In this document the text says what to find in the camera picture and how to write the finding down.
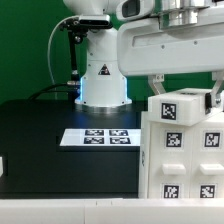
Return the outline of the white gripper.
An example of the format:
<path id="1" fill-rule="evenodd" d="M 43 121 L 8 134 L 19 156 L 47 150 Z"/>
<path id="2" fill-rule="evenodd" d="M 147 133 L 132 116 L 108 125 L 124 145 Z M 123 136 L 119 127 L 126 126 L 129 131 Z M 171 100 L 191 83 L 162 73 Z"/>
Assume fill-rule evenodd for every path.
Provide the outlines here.
<path id="1" fill-rule="evenodd" d="M 198 23 L 161 30 L 156 19 L 121 26 L 118 66 L 126 76 L 149 75 L 155 95 L 166 92 L 163 74 L 212 73 L 214 86 L 205 94 L 205 109 L 221 104 L 224 89 L 224 9 L 199 12 Z"/>

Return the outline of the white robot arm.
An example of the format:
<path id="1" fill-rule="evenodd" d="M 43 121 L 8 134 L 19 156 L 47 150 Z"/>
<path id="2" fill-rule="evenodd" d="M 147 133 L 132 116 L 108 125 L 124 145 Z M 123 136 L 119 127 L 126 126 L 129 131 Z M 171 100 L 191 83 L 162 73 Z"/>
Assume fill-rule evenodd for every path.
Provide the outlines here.
<path id="1" fill-rule="evenodd" d="M 129 104 L 129 76 L 224 70 L 224 0 L 63 2 L 87 29 L 79 105 Z"/>

